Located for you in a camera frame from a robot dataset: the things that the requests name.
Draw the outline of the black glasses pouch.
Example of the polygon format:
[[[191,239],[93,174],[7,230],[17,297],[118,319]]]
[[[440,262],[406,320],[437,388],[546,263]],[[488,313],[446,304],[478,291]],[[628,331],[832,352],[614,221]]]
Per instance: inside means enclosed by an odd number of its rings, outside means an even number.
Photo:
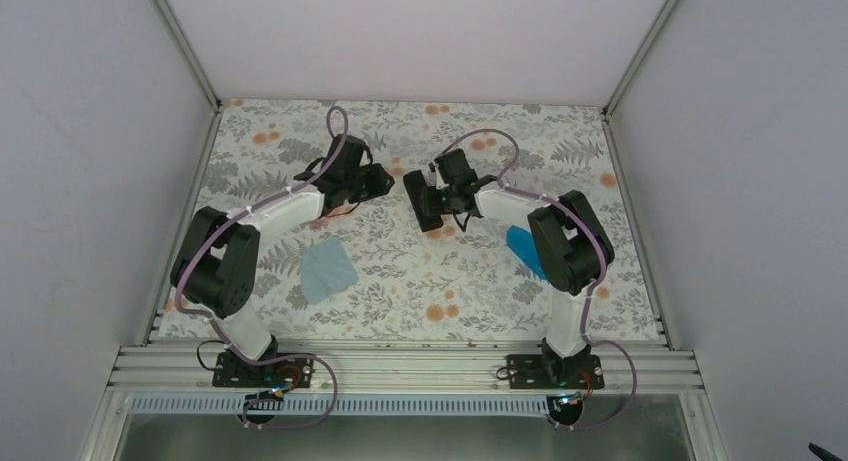
[[[420,170],[405,174],[403,183],[420,230],[430,232],[441,228],[443,202],[436,187],[427,184]]]

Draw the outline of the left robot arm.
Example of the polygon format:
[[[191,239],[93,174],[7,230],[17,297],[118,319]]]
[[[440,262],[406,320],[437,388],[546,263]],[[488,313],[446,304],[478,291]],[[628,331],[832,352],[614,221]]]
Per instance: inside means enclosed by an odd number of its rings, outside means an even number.
[[[294,181],[240,210],[198,210],[170,272],[177,310],[206,318],[239,359],[239,373],[255,386],[270,383],[279,363],[276,339],[249,301],[262,242],[345,203],[358,206],[385,196],[395,183],[367,144],[346,134],[334,136],[327,155]]]

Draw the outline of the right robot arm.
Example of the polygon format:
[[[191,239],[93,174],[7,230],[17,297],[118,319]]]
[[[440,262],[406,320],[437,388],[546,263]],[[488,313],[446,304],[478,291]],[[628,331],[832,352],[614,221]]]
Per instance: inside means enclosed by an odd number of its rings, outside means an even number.
[[[491,218],[531,235],[545,279],[564,295],[551,306],[541,372],[552,387],[567,387],[591,353],[586,332],[591,298],[615,257],[587,197],[576,190],[558,197],[536,194],[498,176],[480,176],[461,149],[443,152],[430,169],[436,175],[433,184],[420,171],[403,178],[422,231],[442,227],[450,215],[460,228],[472,218]]]

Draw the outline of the light blue cloth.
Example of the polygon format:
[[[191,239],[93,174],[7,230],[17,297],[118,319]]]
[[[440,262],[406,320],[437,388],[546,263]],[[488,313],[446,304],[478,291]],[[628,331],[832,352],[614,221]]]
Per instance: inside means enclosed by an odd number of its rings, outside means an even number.
[[[358,281],[358,272],[338,237],[303,250],[300,287],[308,305],[317,305]]]

